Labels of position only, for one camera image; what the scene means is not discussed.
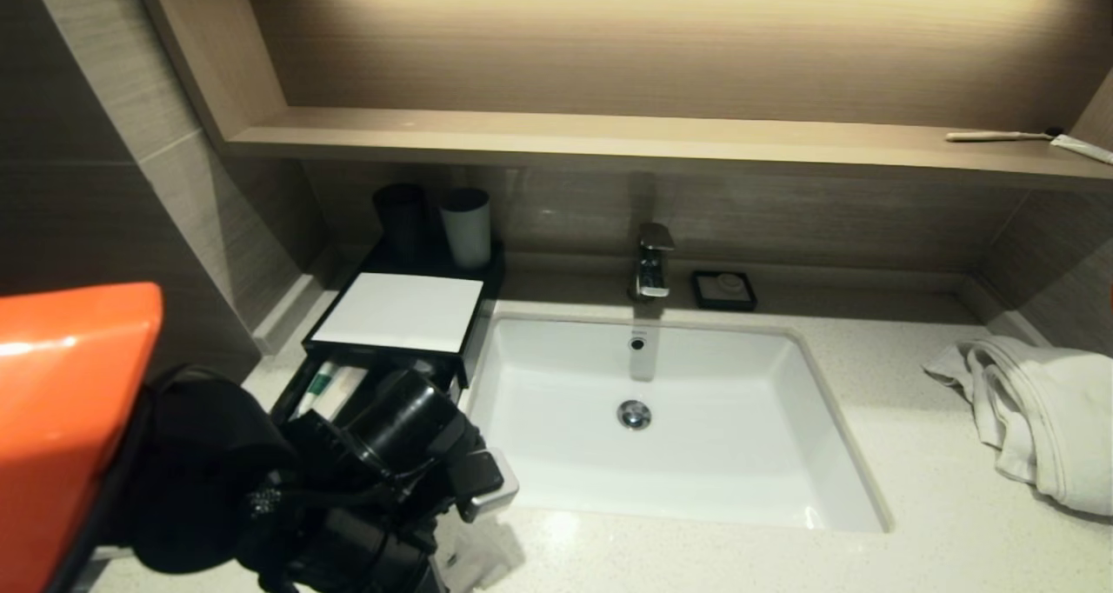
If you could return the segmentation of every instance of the wall tile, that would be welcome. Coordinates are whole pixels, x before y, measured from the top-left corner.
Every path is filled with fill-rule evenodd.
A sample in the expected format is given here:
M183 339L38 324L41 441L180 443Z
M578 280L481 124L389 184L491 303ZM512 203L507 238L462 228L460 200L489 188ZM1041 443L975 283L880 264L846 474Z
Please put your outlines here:
M0 0L0 157L127 161L42 0Z
M1033 192L982 275L1051 343L1113 356L1113 194Z
M0 165L0 293L151 280L165 316L150 372L242 379L258 350L136 166Z
M454 185L485 189L511 251L629 256L637 225L656 220L669 226L679 256L839 267L974 268L1024 197L1018 189L811 177L305 166L343 245L377 238L375 189L417 181L431 197Z
M1110 70L1090 106L1072 127L1071 137L1093 142L1101 148L1113 148L1113 70Z
M248 328L325 247L297 161L223 161L195 134L141 162L156 194Z
M45 0L138 160L198 129L140 0Z

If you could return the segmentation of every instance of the sink drain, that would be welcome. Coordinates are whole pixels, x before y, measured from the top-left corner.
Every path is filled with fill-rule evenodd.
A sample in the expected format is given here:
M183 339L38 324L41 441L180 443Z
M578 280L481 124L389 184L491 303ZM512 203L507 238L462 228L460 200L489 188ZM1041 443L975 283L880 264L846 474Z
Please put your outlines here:
M619 423L631 431L643 431L649 427L653 414L649 407L637 399L628 399L619 405Z

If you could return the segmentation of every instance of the black cup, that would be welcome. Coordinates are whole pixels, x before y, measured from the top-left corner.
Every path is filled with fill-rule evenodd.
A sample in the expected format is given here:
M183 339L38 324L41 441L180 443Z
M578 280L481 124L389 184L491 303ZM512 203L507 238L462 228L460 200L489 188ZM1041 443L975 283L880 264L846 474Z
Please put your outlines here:
M417 185L386 185L375 191L383 240L402 263L413 263L427 245L425 192Z

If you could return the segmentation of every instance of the faucet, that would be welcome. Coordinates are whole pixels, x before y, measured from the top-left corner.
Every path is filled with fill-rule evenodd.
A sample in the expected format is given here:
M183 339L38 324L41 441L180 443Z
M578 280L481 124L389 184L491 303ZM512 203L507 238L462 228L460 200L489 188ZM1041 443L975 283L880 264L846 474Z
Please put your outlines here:
M669 229L660 224L642 224L638 228L638 260L629 287L630 299L648 303L668 297L664 253L676 249Z

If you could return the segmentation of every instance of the folded towel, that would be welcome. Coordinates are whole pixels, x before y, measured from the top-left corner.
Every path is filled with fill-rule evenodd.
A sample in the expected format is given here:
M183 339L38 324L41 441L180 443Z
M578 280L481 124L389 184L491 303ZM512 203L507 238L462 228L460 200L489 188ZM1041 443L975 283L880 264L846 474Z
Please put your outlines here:
M1001 474L1113 515L1113 359L989 336L954 344L924 370L962 386L982 443L1001 451Z

